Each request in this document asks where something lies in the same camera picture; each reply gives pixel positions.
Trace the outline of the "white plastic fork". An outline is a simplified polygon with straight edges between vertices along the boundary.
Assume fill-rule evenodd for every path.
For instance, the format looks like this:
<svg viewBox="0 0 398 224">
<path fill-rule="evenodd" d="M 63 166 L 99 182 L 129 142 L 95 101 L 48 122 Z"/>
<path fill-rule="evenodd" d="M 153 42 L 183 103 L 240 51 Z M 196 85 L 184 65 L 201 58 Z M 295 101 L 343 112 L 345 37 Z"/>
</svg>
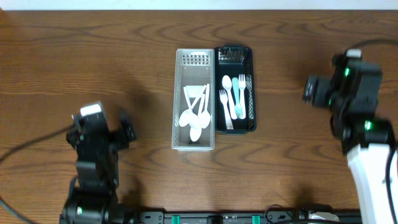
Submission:
<svg viewBox="0 0 398 224">
<path fill-rule="evenodd" d="M 220 101 L 223 105 L 224 109 L 224 119 L 226 123 L 226 129 L 232 130 L 233 129 L 233 124 L 231 121 L 231 117 L 229 114 L 229 109 L 228 109 L 228 96 L 225 90 L 220 90 Z"/>
<path fill-rule="evenodd" d="M 241 112 L 241 119 L 246 118 L 246 105 L 245 105 L 245 98 L 244 98 L 244 90 L 246 88 L 246 76 L 245 74 L 240 74 L 239 75 L 239 90 L 240 90 L 240 104 L 242 107 L 242 112 Z"/>
<path fill-rule="evenodd" d="M 238 119 L 243 119 L 243 107 L 240 104 L 240 98 L 239 98 L 239 80 L 238 78 L 234 77 L 232 79 L 232 84 L 233 84 L 233 91 L 234 91 L 234 96 L 235 96 L 235 112 L 238 117 Z"/>
</svg>

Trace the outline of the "white plastic spoon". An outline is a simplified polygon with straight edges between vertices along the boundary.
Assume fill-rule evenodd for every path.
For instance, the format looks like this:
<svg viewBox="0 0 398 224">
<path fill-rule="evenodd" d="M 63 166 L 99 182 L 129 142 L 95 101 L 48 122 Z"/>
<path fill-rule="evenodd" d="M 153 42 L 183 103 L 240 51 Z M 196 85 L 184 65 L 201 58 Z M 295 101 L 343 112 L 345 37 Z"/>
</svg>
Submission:
<svg viewBox="0 0 398 224">
<path fill-rule="evenodd" d="M 202 86 L 199 86 L 199 85 L 187 85 L 187 86 L 185 86 L 185 88 L 187 90 L 187 94 L 188 94 L 188 97 L 190 99 L 191 106 L 192 106 L 192 111 L 193 111 L 193 108 L 195 107 L 196 103 L 199 101 L 199 99 L 201 99 L 201 96 L 202 96 L 203 92 L 206 90 L 206 85 L 202 85 Z M 185 117 L 185 115 L 186 115 L 185 112 L 187 112 L 187 110 L 185 110 L 180 115 L 179 125 L 181 127 L 185 127 L 186 125 L 189 124 L 188 121 L 186 120 L 186 117 Z"/>
<path fill-rule="evenodd" d="M 233 96 L 231 94 L 231 88 L 232 88 L 232 81 L 229 76 L 224 75 L 222 78 L 222 86 L 226 90 L 227 95 L 228 95 L 228 104 L 229 104 L 229 110 L 230 110 L 230 115 L 231 119 L 237 119 L 237 114 L 235 111 L 235 106 L 234 106 L 234 101 L 233 101 Z"/>
<path fill-rule="evenodd" d="M 188 105 L 188 110 L 187 110 L 187 112 L 185 112 L 185 114 L 186 114 L 186 115 L 185 115 L 186 120 L 188 121 L 189 125 L 190 125 L 193 129 L 199 129 L 199 128 L 200 128 L 199 118 L 198 118 L 198 116 L 197 116 L 196 114 L 194 114 L 193 111 L 192 111 L 191 102 L 190 102 L 190 99 L 189 99 L 189 97 L 188 97 L 186 88 L 184 87 L 183 90 L 184 90 L 185 99 L 186 99 L 187 105 Z"/>
<path fill-rule="evenodd" d="M 204 104 L 205 107 L 204 107 L 204 110 L 202 111 L 202 113 L 199 115 L 200 126 L 202 129 L 207 128 L 210 123 L 211 116 L 208 112 L 209 96 L 210 96 L 210 84 L 208 83 L 206 85 L 206 92 L 205 92 L 205 104 Z"/>
<path fill-rule="evenodd" d="M 203 110 L 204 101 L 205 101 L 205 95 L 202 94 L 199 109 L 198 109 L 198 114 L 197 114 L 198 118 Z M 190 129 L 190 138 L 193 142 L 198 141 L 200 136 L 201 136 L 201 127 L 199 129 L 193 129 L 193 128 Z"/>
</svg>

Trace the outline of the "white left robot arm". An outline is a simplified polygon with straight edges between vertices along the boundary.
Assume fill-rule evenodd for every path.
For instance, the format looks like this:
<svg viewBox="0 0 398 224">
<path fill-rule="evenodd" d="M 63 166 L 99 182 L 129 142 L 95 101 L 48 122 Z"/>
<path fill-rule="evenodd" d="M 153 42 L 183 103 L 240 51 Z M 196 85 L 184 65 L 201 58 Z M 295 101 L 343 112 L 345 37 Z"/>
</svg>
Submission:
<svg viewBox="0 0 398 224">
<path fill-rule="evenodd" d="M 76 150 L 77 176 L 71 180 L 60 223 L 137 223 L 137 212 L 118 202 L 118 152 L 137 136 L 129 115 L 119 111 L 120 127 L 110 130 L 101 102 L 72 117 L 66 140 Z"/>
</svg>

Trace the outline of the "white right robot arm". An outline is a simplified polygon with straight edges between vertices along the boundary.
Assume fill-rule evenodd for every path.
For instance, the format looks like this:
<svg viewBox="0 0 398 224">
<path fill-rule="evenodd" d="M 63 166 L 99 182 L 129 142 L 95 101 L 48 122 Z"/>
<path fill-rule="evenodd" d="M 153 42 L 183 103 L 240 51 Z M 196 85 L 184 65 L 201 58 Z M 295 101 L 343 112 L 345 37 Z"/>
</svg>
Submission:
<svg viewBox="0 0 398 224">
<path fill-rule="evenodd" d="M 359 49 L 333 56 L 331 78 L 310 75 L 302 100 L 331 111 L 353 176 L 363 223 L 397 223 L 397 139 L 388 119 L 376 115 L 382 83 L 380 65 L 363 60 Z"/>
</svg>

